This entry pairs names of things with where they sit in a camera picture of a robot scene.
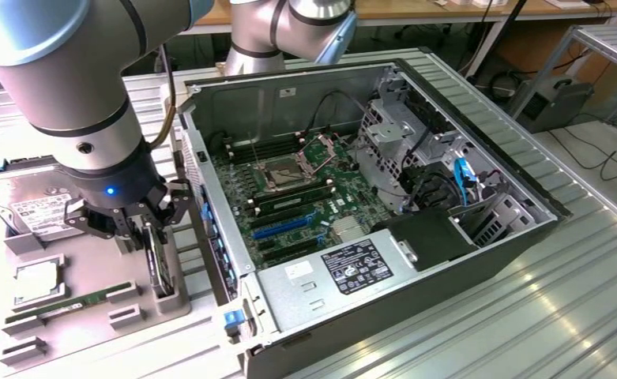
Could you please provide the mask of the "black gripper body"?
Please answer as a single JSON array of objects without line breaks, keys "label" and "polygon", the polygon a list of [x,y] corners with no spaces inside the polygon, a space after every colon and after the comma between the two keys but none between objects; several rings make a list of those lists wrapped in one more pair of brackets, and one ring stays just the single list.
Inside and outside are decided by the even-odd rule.
[{"label": "black gripper body", "polygon": [[76,171],[68,167],[63,170],[79,189],[78,198],[98,207],[120,209],[116,236],[134,237],[138,232],[128,219],[140,216],[148,223],[151,214],[147,195],[156,184],[164,183],[154,165],[148,144],[140,143],[120,163],[102,170]]}]

